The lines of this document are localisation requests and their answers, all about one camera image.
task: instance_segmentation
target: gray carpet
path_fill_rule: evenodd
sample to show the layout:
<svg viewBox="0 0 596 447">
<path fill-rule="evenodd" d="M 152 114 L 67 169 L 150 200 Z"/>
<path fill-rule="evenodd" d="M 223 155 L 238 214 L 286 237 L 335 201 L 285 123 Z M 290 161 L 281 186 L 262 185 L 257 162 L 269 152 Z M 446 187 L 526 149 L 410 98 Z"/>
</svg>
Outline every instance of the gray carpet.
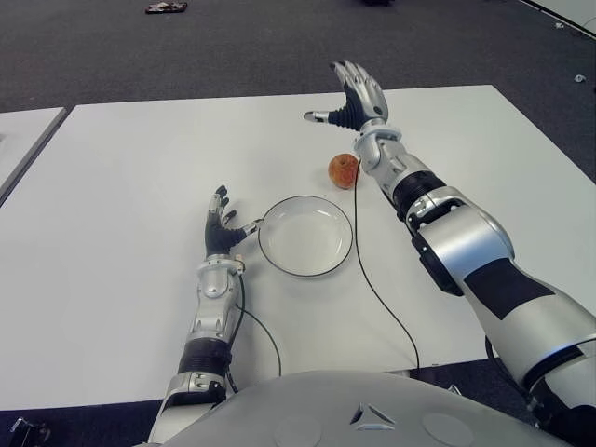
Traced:
<svg viewBox="0 0 596 447">
<path fill-rule="evenodd" d="M 348 58 L 384 88 L 493 84 L 596 179 L 594 41 L 515 0 L 190 0 L 168 16 L 144 15 L 148 3 L 0 0 L 0 112 L 338 91 L 327 63 Z M 485 361 L 422 378 L 531 420 Z M 146 439 L 156 408 L 28 414 L 57 428 L 53 445 L 130 445 Z M 19 413 L 0 413 L 0 446 Z"/>
</svg>

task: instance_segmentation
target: apple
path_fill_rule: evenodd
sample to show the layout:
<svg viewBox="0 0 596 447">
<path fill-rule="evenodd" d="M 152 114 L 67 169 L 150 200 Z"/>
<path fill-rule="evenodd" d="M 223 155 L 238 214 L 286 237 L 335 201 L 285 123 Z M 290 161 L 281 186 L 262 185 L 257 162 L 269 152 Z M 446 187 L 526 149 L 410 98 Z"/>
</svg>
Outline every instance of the apple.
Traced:
<svg viewBox="0 0 596 447">
<path fill-rule="evenodd" d="M 350 189 L 356 182 L 358 159 L 351 154 L 340 154 L 332 159 L 327 171 L 335 186 Z"/>
</svg>

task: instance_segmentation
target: triangular emblem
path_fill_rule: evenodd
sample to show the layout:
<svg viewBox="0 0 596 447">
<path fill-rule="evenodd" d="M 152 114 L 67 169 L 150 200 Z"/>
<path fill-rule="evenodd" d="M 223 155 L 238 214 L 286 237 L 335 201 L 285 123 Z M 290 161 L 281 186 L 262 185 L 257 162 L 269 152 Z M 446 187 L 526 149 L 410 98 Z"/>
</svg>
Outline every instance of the triangular emblem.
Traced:
<svg viewBox="0 0 596 447">
<path fill-rule="evenodd" d="M 357 408 L 351 426 L 356 430 L 395 430 L 395 421 L 370 403 L 361 403 Z"/>
</svg>

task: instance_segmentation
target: black cable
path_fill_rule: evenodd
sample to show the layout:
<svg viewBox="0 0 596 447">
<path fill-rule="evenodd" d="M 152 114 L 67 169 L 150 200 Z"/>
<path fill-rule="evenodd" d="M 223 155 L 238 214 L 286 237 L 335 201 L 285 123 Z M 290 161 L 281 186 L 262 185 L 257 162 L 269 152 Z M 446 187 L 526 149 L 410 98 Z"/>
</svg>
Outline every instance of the black cable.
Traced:
<svg viewBox="0 0 596 447">
<path fill-rule="evenodd" d="M 391 309 L 385 304 L 385 301 L 383 301 L 383 299 L 377 293 L 376 289 L 373 287 L 371 281 L 369 280 L 368 275 L 366 274 L 366 271 L 364 270 L 364 265 L 362 264 L 362 258 L 360 257 L 360 247 L 358 244 L 358 201 L 357 201 L 360 163 L 361 163 L 361 160 L 358 162 L 358 166 L 357 166 L 357 170 L 356 170 L 356 180 L 354 181 L 354 241 L 355 241 L 355 245 L 356 245 L 356 254 L 358 255 L 358 263 L 360 265 L 360 270 L 362 271 L 362 275 L 364 276 L 364 279 L 366 279 L 366 282 L 368 283 L 369 287 L 371 288 L 372 293 L 374 293 L 374 296 L 376 296 L 376 298 L 379 300 L 381 305 L 383 305 L 383 307 L 389 313 L 389 315 L 391 317 L 393 317 L 393 319 L 396 320 L 396 322 L 401 326 L 403 331 L 406 333 L 406 335 L 410 339 L 410 342 L 412 342 L 413 352 L 416 355 L 416 376 L 415 376 L 415 378 L 419 378 L 420 377 L 420 356 L 418 355 L 418 347 L 416 346 L 416 342 L 413 340 L 412 336 L 410 335 L 410 332 L 406 329 L 405 325 L 391 311 Z"/>
<path fill-rule="evenodd" d="M 240 324 L 242 324 L 242 319 L 244 319 L 243 310 L 246 305 L 246 291 L 244 289 L 244 280 L 242 279 L 242 276 L 238 276 L 238 279 L 240 281 L 240 293 L 241 293 L 241 297 L 242 297 L 242 307 L 240 307 L 239 309 L 242 312 L 240 312 L 240 317 L 238 318 L 236 327 L 234 328 L 234 331 L 232 332 L 232 336 L 230 337 L 230 350 L 232 350 L 232 345 L 234 344 L 234 341 L 236 340 L 236 336 L 238 335 L 238 331 L 240 330 Z M 232 391 L 237 393 L 238 388 L 236 386 L 236 383 L 234 382 L 234 377 L 232 377 L 232 373 L 230 372 L 229 366 L 227 368 L 227 372 L 225 373 L 225 376 L 227 377 L 227 381 L 229 382 L 230 388 L 232 388 Z"/>
<path fill-rule="evenodd" d="M 278 357 L 278 376 L 281 377 L 281 356 L 279 355 L 278 344 L 276 343 L 275 339 L 273 338 L 273 335 L 271 335 L 271 332 L 263 324 L 263 322 L 260 321 L 258 318 L 256 318 L 256 316 L 254 314 L 252 314 L 250 311 L 246 310 L 246 291 L 244 289 L 244 280 L 242 279 L 242 277 L 238 277 L 238 278 L 240 280 L 240 289 L 242 290 L 242 306 L 235 305 L 236 308 L 240 311 L 240 318 L 238 319 L 238 323 L 236 324 L 236 327 L 234 328 L 234 332 L 232 333 L 232 336 L 230 337 L 230 348 L 232 347 L 232 345 L 234 344 L 234 341 L 236 340 L 236 336 L 238 334 L 238 330 L 240 329 L 240 324 L 242 323 L 244 314 L 247 314 L 249 317 L 254 319 L 263 328 L 263 330 L 269 337 L 269 340 L 271 340 L 271 344 L 275 348 L 276 356 Z M 225 376 L 227 377 L 227 381 L 229 382 L 230 387 L 232 388 L 232 391 L 237 393 L 238 388 L 236 386 L 236 382 L 234 382 L 234 377 L 232 376 L 232 373 L 230 372 L 229 368 L 228 368 Z"/>
<path fill-rule="evenodd" d="M 241 297 L 242 297 L 242 307 L 240 307 L 240 310 L 243 310 L 244 307 L 246 306 L 246 291 L 244 290 L 244 280 L 242 279 L 242 276 L 238 275 L 238 279 L 240 280 L 240 292 L 241 292 Z M 240 324 L 242 324 L 243 318 L 244 318 L 244 312 L 241 312 L 240 318 L 238 319 L 238 323 L 236 323 L 236 327 L 234 328 L 234 331 L 232 332 L 232 336 L 230 337 L 230 348 L 232 347 L 232 345 L 234 344 L 234 341 L 236 340 L 236 336 L 240 329 Z"/>
<path fill-rule="evenodd" d="M 586 25 L 588 23 L 590 23 L 591 21 L 596 20 L 596 17 L 592 17 L 590 20 L 588 20 L 587 22 L 585 22 L 583 25 L 581 25 L 582 28 L 586 28 Z"/>
<path fill-rule="evenodd" d="M 530 396 L 530 393 L 528 393 L 525 389 L 518 385 L 518 383 L 509 373 L 509 371 L 507 371 L 507 369 L 505 368 L 505 365 L 503 365 L 501 361 L 496 359 L 493 352 L 493 345 L 491 344 L 491 341 L 488 339 L 488 337 L 484 337 L 484 347 L 486 349 L 486 355 L 488 356 L 488 359 L 496 367 L 496 371 L 501 376 L 501 378 L 505 382 L 507 382 L 509 386 L 515 389 L 518 393 L 520 393 L 521 396 L 526 400 L 526 403 L 529 403 L 532 400 L 532 396 Z"/>
<path fill-rule="evenodd" d="M 281 377 L 281 356 L 279 355 L 278 344 L 276 343 L 275 339 L 273 338 L 273 335 L 271 335 L 271 332 L 267 329 L 267 327 L 263 324 L 263 322 L 260 321 L 258 318 L 256 318 L 256 316 L 254 314 L 252 314 L 249 310 L 242 309 L 238 305 L 236 305 L 236 307 L 238 309 L 240 309 L 242 312 L 244 312 L 245 314 L 247 314 L 249 317 L 254 319 L 257 323 L 259 323 L 259 326 L 261 326 L 263 328 L 264 332 L 269 337 L 269 340 L 271 340 L 271 344 L 273 345 L 274 349 L 276 350 L 276 356 L 278 357 L 278 377 Z"/>
</svg>

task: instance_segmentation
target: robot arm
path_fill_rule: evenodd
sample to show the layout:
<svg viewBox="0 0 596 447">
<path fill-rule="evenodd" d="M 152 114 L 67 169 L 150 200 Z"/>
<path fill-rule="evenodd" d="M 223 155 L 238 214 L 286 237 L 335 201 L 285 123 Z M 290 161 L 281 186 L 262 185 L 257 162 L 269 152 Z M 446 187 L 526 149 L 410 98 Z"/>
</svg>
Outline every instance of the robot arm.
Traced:
<svg viewBox="0 0 596 447">
<path fill-rule="evenodd" d="M 205 224 L 207 256 L 198 267 L 198 306 L 186 337 L 178 373 L 170 382 L 149 437 L 161 443 L 225 400 L 225 375 L 232 361 L 237 323 L 235 304 L 241 290 L 244 263 L 231 257 L 230 249 L 254 233 L 261 220 L 238 229 L 227 228 L 236 216 L 232 210 L 222 217 L 229 202 L 220 186 L 209 204 Z"/>
<path fill-rule="evenodd" d="M 332 64 L 347 105 L 305 119 L 359 131 L 354 150 L 412 235 L 442 291 L 465 295 L 487 338 L 530 396 L 541 426 L 573 441 L 596 418 L 596 318 L 564 292 L 525 274 L 496 219 L 447 186 L 386 124 L 378 84 L 349 61 Z M 585 426 L 570 427 L 585 418 Z"/>
</svg>

